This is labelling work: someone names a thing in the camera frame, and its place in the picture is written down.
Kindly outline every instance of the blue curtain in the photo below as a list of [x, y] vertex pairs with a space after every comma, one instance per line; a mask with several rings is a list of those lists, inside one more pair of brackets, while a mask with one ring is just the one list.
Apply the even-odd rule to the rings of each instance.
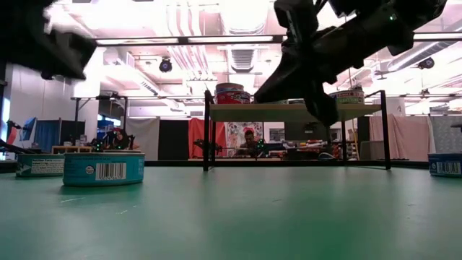
[[59, 145], [59, 120], [37, 121], [34, 142], [44, 152], [51, 152], [53, 145]]

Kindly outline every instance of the person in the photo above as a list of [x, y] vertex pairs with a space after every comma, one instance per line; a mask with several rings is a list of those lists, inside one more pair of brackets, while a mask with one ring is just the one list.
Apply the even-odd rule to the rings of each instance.
[[[114, 138], [114, 148], [121, 149], [121, 150], [128, 150], [130, 149], [130, 138], [128, 134], [123, 129], [117, 129], [115, 131], [115, 138]], [[133, 149], [136, 150], [139, 148], [139, 145], [134, 141]]]
[[244, 137], [245, 137], [245, 143], [239, 146], [239, 148], [242, 148], [242, 149], [238, 149], [236, 152], [236, 155], [239, 155], [239, 156], [250, 155], [251, 156], [253, 155], [257, 147], [257, 142], [255, 141], [253, 131], [247, 130], [244, 133]]

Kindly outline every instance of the blue can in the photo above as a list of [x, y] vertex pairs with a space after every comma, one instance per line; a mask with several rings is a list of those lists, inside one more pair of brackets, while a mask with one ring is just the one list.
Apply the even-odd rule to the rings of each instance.
[[462, 153], [428, 154], [432, 176], [462, 178]]
[[17, 177], [53, 177], [62, 176], [63, 173], [63, 155], [17, 155]]
[[115, 186], [143, 181], [141, 153], [66, 153], [64, 157], [66, 186]]

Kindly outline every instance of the ceiling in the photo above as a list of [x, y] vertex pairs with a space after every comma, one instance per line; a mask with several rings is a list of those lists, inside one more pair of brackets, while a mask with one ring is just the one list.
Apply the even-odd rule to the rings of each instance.
[[[285, 34], [285, 29], [277, 22], [272, 1], [269, 0], [92, 0], [80, 4], [66, 0], [55, 3], [48, 13], [55, 25], [64, 29], [72, 27], [94, 38], [232, 35], [248, 32]], [[345, 22], [344, 18], [336, 17], [328, 4], [318, 19], [320, 28]], [[449, 0], [441, 17], [417, 30], [447, 31], [462, 31], [462, 0]], [[325, 84], [325, 91], [346, 90], [351, 85], [361, 84], [366, 93], [382, 89], [387, 94], [416, 94], [422, 89], [429, 89], [432, 94], [460, 92], [462, 43], [442, 44], [441, 48], [437, 48], [441, 46], [437, 43], [416, 43], [412, 50], [395, 57], [383, 49], [366, 59], [365, 66], [360, 70], [347, 70], [337, 77], [336, 84]], [[128, 66], [114, 66], [107, 60], [110, 65], [103, 70], [101, 89], [119, 91], [124, 95], [152, 95], [143, 87], [142, 82], [147, 82], [163, 95], [200, 96], [206, 88], [213, 89], [216, 83], [238, 82], [244, 84], [247, 91], [255, 92], [275, 70], [281, 58], [280, 45], [248, 45], [246, 51], [229, 51], [227, 48], [229, 46], [226, 45], [111, 48], [106, 53], [116, 53], [119, 61], [125, 64], [131, 64], [131, 57], [134, 62], [127, 71]], [[113, 57], [106, 53], [105, 59]], [[435, 66], [431, 69], [418, 69], [415, 63], [409, 63], [415, 56], [423, 57], [420, 61], [432, 57]], [[159, 70], [162, 57], [171, 58], [171, 72], [162, 73]], [[234, 66], [245, 67], [250, 64], [253, 69], [245, 68], [246, 73], [236, 73], [233, 69]], [[431, 101], [439, 105], [448, 100]], [[179, 102], [186, 107], [201, 105], [200, 100]], [[137, 100], [131, 102], [131, 106], [134, 105], [160, 107], [169, 104]]]

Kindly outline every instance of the barcode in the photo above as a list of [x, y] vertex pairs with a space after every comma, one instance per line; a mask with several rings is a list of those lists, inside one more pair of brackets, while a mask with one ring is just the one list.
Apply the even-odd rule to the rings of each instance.
[[125, 180], [126, 170], [126, 163], [97, 163], [96, 181]]
[[437, 173], [442, 174], [462, 174], [460, 162], [437, 162]]

